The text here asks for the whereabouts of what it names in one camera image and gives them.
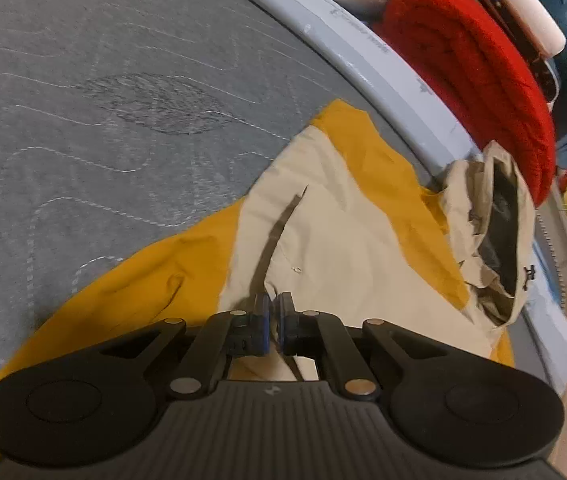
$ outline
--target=red blanket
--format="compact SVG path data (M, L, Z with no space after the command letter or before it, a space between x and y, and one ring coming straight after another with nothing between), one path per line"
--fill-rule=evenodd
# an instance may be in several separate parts
M555 171L555 131L528 65L474 0L390 0L375 31L415 69L483 149L515 158L539 205Z

